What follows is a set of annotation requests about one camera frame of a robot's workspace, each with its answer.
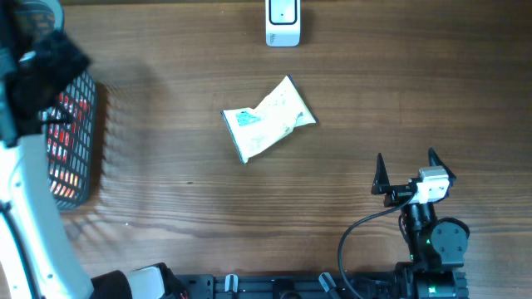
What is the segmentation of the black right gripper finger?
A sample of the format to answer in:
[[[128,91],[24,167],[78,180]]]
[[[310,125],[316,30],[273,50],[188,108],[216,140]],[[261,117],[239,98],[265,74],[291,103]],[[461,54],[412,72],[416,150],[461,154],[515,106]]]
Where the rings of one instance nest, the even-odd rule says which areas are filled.
[[[439,156],[437,155],[436,151],[433,148],[430,148],[428,150],[428,160],[429,160],[430,166],[442,167],[446,171],[450,181],[456,180],[456,175],[441,161],[441,159],[439,158]]]
[[[377,155],[376,172],[373,179],[371,188],[372,195],[388,194],[390,192],[391,185],[387,174],[386,165],[382,154]]]

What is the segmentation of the white cream snack bag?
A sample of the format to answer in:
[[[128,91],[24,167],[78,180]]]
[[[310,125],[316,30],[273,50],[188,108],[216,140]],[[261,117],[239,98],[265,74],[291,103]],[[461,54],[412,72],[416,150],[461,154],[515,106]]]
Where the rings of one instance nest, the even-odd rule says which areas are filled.
[[[290,135],[296,127],[318,122],[290,75],[256,107],[223,110],[221,115],[243,164]]]

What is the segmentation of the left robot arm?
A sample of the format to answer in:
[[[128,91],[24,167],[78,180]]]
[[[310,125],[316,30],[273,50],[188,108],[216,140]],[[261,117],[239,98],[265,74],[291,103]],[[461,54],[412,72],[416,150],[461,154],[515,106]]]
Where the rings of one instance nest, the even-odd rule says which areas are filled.
[[[163,263],[90,277],[61,211],[89,195],[97,112],[89,58],[58,1],[1,4],[1,265],[14,298],[187,298]]]

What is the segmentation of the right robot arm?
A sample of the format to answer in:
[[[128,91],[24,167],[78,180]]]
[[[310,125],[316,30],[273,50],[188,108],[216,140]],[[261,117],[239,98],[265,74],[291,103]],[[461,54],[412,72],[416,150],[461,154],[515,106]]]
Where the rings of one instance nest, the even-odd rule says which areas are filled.
[[[411,255],[410,262],[396,265],[391,293],[395,298],[467,298],[461,268],[470,229],[456,218],[438,218],[435,211],[456,176],[433,149],[428,160],[407,184],[392,185],[382,155],[377,156],[372,194],[383,194],[386,208],[400,209],[400,230]]]

